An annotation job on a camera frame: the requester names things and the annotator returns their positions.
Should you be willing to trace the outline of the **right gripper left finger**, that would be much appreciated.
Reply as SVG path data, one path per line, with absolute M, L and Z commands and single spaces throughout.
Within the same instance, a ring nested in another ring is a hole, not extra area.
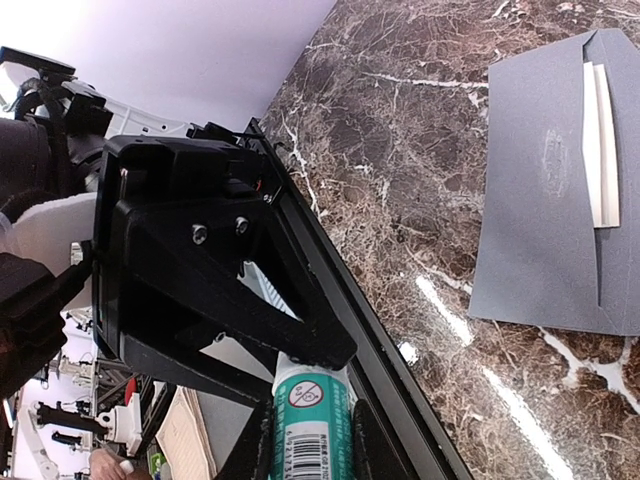
M 273 441 L 273 402 L 261 402 L 253 410 L 227 458 L 227 478 L 267 479 L 271 470 Z

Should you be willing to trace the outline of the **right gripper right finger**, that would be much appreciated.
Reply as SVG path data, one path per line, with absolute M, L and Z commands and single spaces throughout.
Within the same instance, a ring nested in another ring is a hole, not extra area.
M 400 463 L 366 400 L 353 410 L 353 465 L 356 479 L 392 480 L 400 477 Z

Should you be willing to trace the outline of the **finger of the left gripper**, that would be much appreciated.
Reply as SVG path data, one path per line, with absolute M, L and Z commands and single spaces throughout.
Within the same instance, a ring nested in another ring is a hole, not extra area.
M 265 380 L 167 338 L 122 333 L 120 358 L 138 373 L 246 407 L 271 400 L 271 385 Z

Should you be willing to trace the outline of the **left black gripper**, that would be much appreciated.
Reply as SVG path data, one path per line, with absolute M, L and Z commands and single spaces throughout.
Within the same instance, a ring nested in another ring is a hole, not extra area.
M 256 186 L 262 159 L 215 140 L 118 136 L 103 154 L 94 248 L 101 344 L 147 333 L 198 350 L 218 334 L 261 360 L 342 369 L 357 346 Z M 255 263 L 298 320 L 238 280 Z

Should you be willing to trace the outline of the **green white glue stick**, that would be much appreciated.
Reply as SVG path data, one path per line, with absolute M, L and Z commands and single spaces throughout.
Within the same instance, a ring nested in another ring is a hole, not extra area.
M 352 402 L 347 370 L 302 365 L 280 353 L 272 388 L 272 479 L 352 480 Z

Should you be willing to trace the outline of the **grey blue envelope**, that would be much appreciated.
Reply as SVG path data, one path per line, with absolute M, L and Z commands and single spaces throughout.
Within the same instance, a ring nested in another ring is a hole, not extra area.
M 583 64 L 611 94 L 620 226 L 595 229 L 582 157 Z M 596 334 L 639 332 L 639 52 L 619 29 L 489 69 L 485 206 L 473 317 Z

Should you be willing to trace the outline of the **white letter paper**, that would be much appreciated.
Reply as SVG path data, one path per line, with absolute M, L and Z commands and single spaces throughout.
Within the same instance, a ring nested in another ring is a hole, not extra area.
M 603 64 L 583 64 L 582 157 L 595 229 L 620 226 L 615 125 Z

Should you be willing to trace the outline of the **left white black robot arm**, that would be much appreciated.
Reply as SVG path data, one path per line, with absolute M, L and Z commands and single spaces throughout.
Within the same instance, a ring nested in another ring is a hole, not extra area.
M 266 383 L 204 354 L 223 334 L 268 369 L 278 354 L 338 371 L 357 346 L 268 196 L 285 185 L 257 132 L 215 124 L 179 137 L 109 136 L 106 99 L 71 66 L 10 48 L 3 63 L 35 76 L 1 123 L 1 214 L 94 193 L 89 256 L 55 273 L 34 265 L 48 297 L 92 285 L 99 347 L 133 371 L 246 405 Z

